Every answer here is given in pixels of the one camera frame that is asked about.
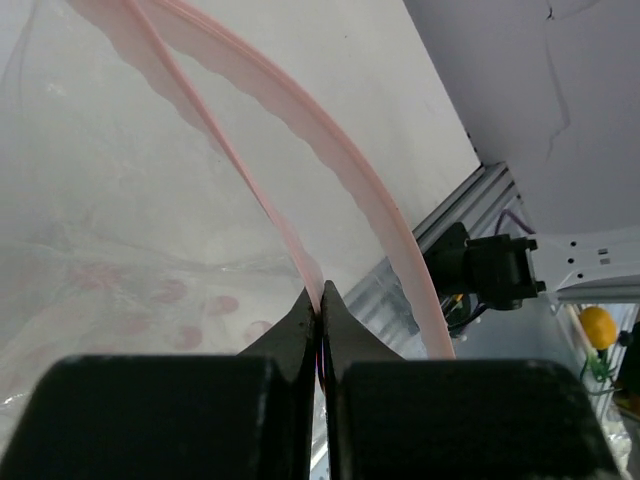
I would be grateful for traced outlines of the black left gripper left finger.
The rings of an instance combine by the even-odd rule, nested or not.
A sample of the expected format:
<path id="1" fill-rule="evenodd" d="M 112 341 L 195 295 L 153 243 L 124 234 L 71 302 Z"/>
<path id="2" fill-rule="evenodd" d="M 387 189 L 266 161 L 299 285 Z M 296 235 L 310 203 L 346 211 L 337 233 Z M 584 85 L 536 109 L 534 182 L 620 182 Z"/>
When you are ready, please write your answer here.
<path id="1" fill-rule="evenodd" d="M 5 479 L 305 479 L 315 315 L 307 294 L 236 355 L 77 355 L 38 381 Z"/>

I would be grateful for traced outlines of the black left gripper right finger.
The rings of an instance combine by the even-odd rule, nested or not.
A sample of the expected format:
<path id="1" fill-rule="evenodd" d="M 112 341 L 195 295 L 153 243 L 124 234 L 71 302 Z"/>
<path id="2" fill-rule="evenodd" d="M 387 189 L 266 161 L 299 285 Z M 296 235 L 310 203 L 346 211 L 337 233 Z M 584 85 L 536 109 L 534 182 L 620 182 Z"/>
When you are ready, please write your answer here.
<path id="1" fill-rule="evenodd" d="M 406 360 L 327 282 L 321 350 L 334 479 L 618 479 L 581 383 L 540 359 Z"/>

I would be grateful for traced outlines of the clear pink zip top bag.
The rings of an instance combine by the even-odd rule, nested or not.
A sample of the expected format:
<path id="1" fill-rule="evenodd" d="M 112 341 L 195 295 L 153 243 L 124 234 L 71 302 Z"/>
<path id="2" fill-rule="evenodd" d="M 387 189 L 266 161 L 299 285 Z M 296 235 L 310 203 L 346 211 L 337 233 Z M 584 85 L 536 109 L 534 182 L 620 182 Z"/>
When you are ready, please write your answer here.
<path id="1" fill-rule="evenodd" d="M 1 422 L 77 354 L 235 354 L 382 267 L 474 160 L 399 1 L 5 1 Z"/>

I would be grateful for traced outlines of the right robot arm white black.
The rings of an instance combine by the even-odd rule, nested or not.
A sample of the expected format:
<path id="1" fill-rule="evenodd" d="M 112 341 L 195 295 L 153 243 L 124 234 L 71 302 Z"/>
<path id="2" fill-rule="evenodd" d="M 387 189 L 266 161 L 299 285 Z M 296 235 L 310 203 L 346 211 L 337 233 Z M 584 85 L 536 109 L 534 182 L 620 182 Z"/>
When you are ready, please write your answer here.
<path id="1" fill-rule="evenodd" d="M 489 309 L 508 311 L 541 294 L 637 275 L 639 228 L 472 239 L 456 222 L 423 257 L 438 295 L 472 294 Z"/>

